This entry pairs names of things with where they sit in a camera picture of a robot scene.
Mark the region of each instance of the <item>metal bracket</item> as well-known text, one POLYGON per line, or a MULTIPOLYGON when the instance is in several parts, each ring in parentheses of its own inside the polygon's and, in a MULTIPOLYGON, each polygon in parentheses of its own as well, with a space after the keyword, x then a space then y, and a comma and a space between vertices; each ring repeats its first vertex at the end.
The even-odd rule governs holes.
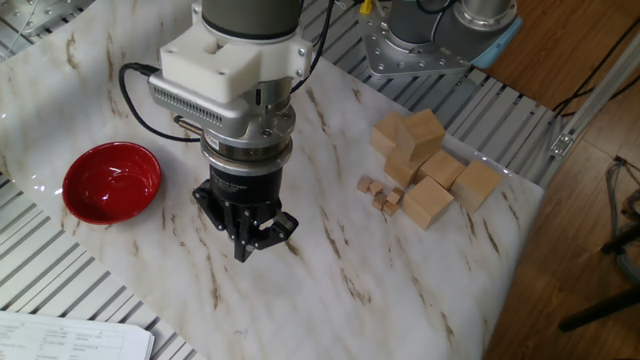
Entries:
POLYGON ((560 134, 556 141, 551 145, 550 155, 555 157, 564 157, 571 149, 573 143, 575 143, 576 139, 569 134, 560 134))
POLYGON ((378 76, 459 74, 469 64, 435 43, 408 44, 396 38, 377 11, 358 15, 369 69, 378 76))

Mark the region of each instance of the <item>yellow cable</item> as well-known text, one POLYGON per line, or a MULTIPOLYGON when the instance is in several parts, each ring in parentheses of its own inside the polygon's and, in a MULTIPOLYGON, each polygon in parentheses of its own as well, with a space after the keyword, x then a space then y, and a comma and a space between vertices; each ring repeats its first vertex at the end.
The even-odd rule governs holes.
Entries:
POLYGON ((364 0, 362 5, 360 5, 360 13, 369 15, 371 14, 371 9, 373 9, 373 0, 364 0))

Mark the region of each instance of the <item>cable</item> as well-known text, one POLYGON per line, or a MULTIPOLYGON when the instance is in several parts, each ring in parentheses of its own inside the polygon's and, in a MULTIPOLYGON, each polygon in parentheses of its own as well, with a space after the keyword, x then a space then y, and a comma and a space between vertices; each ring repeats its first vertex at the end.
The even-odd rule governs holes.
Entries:
POLYGON ((20 31, 18 32, 18 35, 16 35, 15 39, 13 39, 13 42, 9 46, 9 49, 4 53, 3 56, 4 56, 5 59, 9 58, 11 50, 16 45, 16 42, 18 41, 20 36, 22 36, 22 32, 24 31, 24 29, 27 28, 27 24, 29 24, 29 22, 31 21, 31 18, 33 17, 33 14, 36 13, 36 8, 38 7, 39 3, 40 3, 40 0, 36 0, 36 3, 33 5, 33 10, 31 10, 31 14, 29 14, 29 18, 27 19, 27 21, 24 22, 24 25, 22 26, 22 29, 20 29, 20 31))
MULTIPOLYGON (((611 101, 611 100, 613 100, 613 99, 617 98, 618 96, 622 95, 625 91, 627 91, 627 90, 631 89, 631 88, 633 87, 633 85, 635 85, 636 83, 638 83, 638 81, 639 81, 639 80, 640 80, 640 75, 636 76, 636 77, 635 77, 633 80, 631 80, 627 85, 625 85, 624 87, 622 87, 620 90, 616 91, 616 93, 615 93, 615 94, 613 94, 613 95, 611 96, 611 98, 610 98, 608 101, 611 101)), ((581 92, 580 94, 578 94, 578 95, 575 97, 575 99, 577 99, 577 98, 579 98, 579 97, 582 97, 582 96, 585 96, 585 95, 590 94, 591 92, 593 92, 593 89, 595 89, 595 87, 592 87, 592 88, 590 88, 589 90, 585 90, 584 92, 581 92)), ((559 107, 560 107, 560 104, 558 104, 558 105, 556 106, 556 109, 554 109, 554 111, 555 111, 555 110, 557 110, 557 108, 559 108, 559 107)), ((575 114, 576 114, 576 111, 573 111, 573 112, 570 112, 570 113, 562 114, 562 115, 560 115, 560 116, 562 116, 562 117, 566 117, 566 116, 573 116, 573 115, 575 115, 575 114)))
POLYGON ((425 7, 422 5, 422 0, 416 0, 416 5, 418 5, 418 9, 420 9, 420 11, 422 11, 425 14, 438 15, 449 10, 449 8, 451 8, 456 2, 458 2, 458 0, 451 0, 440 9, 436 9, 436 10, 425 9, 425 7))
MULTIPOLYGON (((637 167, 629 164, 627 160, 616 156, 614 159, 614 163, 609 166, 607 169, 606 179, 607 179, 607 192, 609 195, 609 208, 611 210, 611 238, 615 239, 620 234, 620 228, 618 227, 618 206, 616 204, 616 185, 618 183, 618 176, 620 175, 620 169, 626 167, 627 171, 630 170, 630 166, 635 170, 638 170, 637 167)), ((634 198, 636 194, 640 194, 640 190, 637 190, 634 194, 631 195, 630 199, 633 199, 634 203, 637 198, 634 198)), ((626 227, 623 227, 623 230, 628 229, 629 226, 633 224, 628 224, 626 227)), ((618 263, 618 267, 622 271, 622 273, 629 279, 629 281, 634 284, 640 284, 640 268, 636 266, 633 261, 627 255, 626 246, 621 248, 617 252, 616 261, 618 263)))
POLYGON ((616 49, 620 46, 620 44, 622 44, 622 42, 624 41, 624 39, 627 38, 627 36, 629 36, 629 34, 631 34, 631 32, 633 31, 633 29, 635 29, 636 26, 638 26, 638 24, 640 24, 640 17, 637 18, 630 26, 629 28, 622 34, 622 36, 620 36, 620 38, 618 38, 618 40, 615 42, 615 44, 613 44, 613 46, 611 47, 611 49, 609 49, 609 52, 607 52, 607 54, 602 58, 602 60, 600 60, 600 63, 591 71, 591 73, 589 74, 589 76, 587 76, 587 78, 582 82, 582 84, 580 84, 580 86, 578 87, 578 89, 576 89, 576 91, 573 93, 573 95, 571 95, 570 97, 568 97, 567 99, 561 101, 554 109, 555 112, 555 116, 554 117, 558 117, 558 115, 562 114, 563 111, 566 110, 567 106, 569 106, 569 104, 579 98, 580 96, 584 96, 588 93, 590 93, 591 91, 593 91, 592 89, 587 90, 588 92, 585 92, 584 95, 580 95, 580 90, 582 90, 585 86, 587 86, 587 84, 589 84, 589 82, 591 81, 591 79, 593 79, 593 77, 598 73, 598 71, 600 71, 600 69, 602 68, 602 66, 607 62, 607 60, 609 60, 609 58, 611 57, 611 55, 613 55, 613 53, 616 51, 616 49))
MULTIPOLYGON (((457 0, 447 0, 447 3, 444 6, 452 6, 451 4, 455 3, 457 0)), ((444 13, 440 13, 438 18, 436 19, 436 23, 433 25, 433 30, 431 30, 431 42, 436 42, 436 31, 438 30, 438 26, 440 26, 440 20, 442 20, 442 15, 444 13)))
POLYGON ((138 111, 136 110, 135 106, 133 106, 133 102, 131 101, 131 98, 129 97, 129 92, 127 92, 127 86, 126 86, 125 81, 124 81, 124 76, 127 73, 127 70, 135 70, 138 73, 140 73, 140 74, 142 74, 142 75, 144 75, 146 77, 149 77, 149 76, 155 74, 156 72, 160 71, 160 69, 158 69, 157 67, 151 66, 151 65, 138 64, 138 63, 124 64, 120 68, 120 73, 119 73, 119 76, 118 76, 118 80, 120 82, 120 91, 122 92, 122 97, 124 98, 124 101, 127 103, 127 106, 129 106, 129 110, 131 110, 131 113, 133 114, 133 117, 135 117, 136 120, 138 120, 138 123, 140 123, 140 125, 142 125, 143 128, 147 129, 148 131, 150 131, 154 135, 160 136, 161 138, 165 138, 167 140, 173 140, 173 141, 179 141, 179 142, 194 142, 194 143, 195 142, 200 142, 200 139, 181 138, 181 137, 165 134, 165 133, 163 133, 161 131, 158 131, 158 130, 152 128, 149 124, 147 124, 142 119, 142 117, 140 117, 140 114, 138 114, 138 111))
POLYGON ((311 62, 311 68, 309 69, 309 75, 304 79, 298 81, 298 83, 291 89, 291 94, 298 91, 302 85, 309 79, 313 70, 315 70, 318 65, 318 61, 320 61, 320 57, 322 56, 322 50, 324 49, 324 43, 327 41, 327 34, 329 33, 329 25, 331 24, 331 12, 333 11, 333 5, 335 4, 334 0, 329 0, 329 6, 327 7, 327 14, 324 18, 324 25, 322 26, 322 31, 320 32, 320 44, 318 45, 318 50, 316 51, 316 56, 313 58, 311 62))

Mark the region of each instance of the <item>wooden block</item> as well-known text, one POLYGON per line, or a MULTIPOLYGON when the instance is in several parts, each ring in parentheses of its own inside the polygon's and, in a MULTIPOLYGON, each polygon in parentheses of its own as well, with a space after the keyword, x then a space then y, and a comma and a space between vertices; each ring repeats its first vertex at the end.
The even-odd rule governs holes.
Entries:
POLYGON ((371 191, 373 196, 377 196, 382 192, 382 190, 384 190, 384 185, 382 185, 380 181, 374 181, 369 185, 369 191, 371 191))
POLYGON ((401 120, 402 116, 394 111, 373 126, 371 146, 384 157, 396 147, 396 131, 401 120))
POLYGON ((407 161, 426 160, 440 150, 446 133, 431 110, 424 110, 400 121, 396 142, 407 161))
POLYGON ((502 175, 480 160, 474 160, 451 186, 451 195, 469 212, 478 210, 493 189, 502 181, 502 175))
POLYGON ((452 201, 453 196, 427 176, 404 196, 402 211, 426 230, 452 201))
POLYGON ((373 198, 373 202, 371 203, 371 205, 373 205, 373 207, 377 210, 382 210, 382 207, 384 206, 384 203, 386 201, 387 197, 383 193, 380 193, 373 198))
POLYGON ((384 203, 384 206, 382 207, 382 212, 389 216, 393 216, 393 214, 395 214, 399 208, 400 206, 387 201, 386 203, 384 203))
POLYGON ((400 187, 406 189, 413 182, 420 165, 423 163, 424 160, 407 161, 402 150, 396 147, 387 156, 387 161, 384 163, 384 172, 400 184, 400 187))
POLYGON ((398 205, 398 203, 400 202, 400 199, 402 199, 403 196, 404 196, 404 191, 402 191, 402 189, 400 188, 395 188, 391 190, 389 195, 387 195, 387 201, 393 205, 398 205))
POLYGON ((414 182, 419 183, 429 176, 437 181, 440 186, 449 190, 463 170, 464 165, 458 162, 458 160, 454 159, 453 156, 447 154, 444 150, 438 150, 437 153, 431 155, 429 160, 420 166, 414 182))
POLYGON ((358 191, 366 194, 369 190, 369 185, 371 185, 371 179, 366 176, 361 177, 360 181, 358 181, 358 191))

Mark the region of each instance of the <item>paper sheet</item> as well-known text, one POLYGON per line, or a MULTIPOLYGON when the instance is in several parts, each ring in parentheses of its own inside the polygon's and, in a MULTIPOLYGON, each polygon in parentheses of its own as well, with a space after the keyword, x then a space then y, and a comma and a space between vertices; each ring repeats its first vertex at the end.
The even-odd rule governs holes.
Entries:
POLYGON ((0 360, 146 360, 139 327, 0 312, 0 360))

